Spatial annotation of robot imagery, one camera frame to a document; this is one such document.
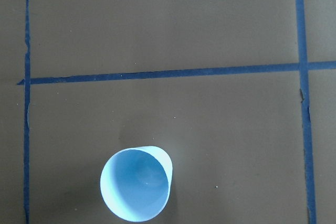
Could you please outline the light blue cup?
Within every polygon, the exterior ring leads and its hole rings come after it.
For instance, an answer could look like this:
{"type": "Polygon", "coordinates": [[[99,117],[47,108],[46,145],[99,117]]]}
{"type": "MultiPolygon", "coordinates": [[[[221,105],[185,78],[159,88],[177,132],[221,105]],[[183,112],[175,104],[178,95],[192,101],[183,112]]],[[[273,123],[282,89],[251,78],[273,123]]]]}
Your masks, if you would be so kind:
{"type": "Polygon", "coordinates": [[[105,163],[100,191],[108,209],[129,222],[149,221],[165,208],[171,191],[173,164],[157,146],[123,149],[105,163]]]}

